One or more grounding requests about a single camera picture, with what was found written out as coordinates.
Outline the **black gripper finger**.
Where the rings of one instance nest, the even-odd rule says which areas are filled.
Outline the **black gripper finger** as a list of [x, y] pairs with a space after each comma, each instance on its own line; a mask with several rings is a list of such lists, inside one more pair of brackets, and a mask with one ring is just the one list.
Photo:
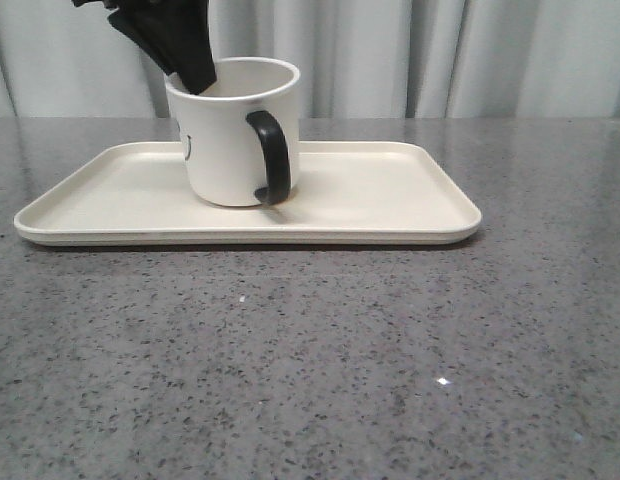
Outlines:
[[177, 71], [173, 58], [174, 28], [178, 20], [175, 9], [142, 9], [125, 12], [121, 9], [108, 16], [112, 27], [139, 46], [166, 75]]
[[217, 81], [217, 75], [209, 39], [207, 1], [105, 1], [103, 6], [110, 14], [121, 9], [136, 12], [142, 9], [175, 9], [178, 20], [174, 28], [173, 58], [177, 63], [177, 75], [186, 91], [193, 95], [203, 93]]

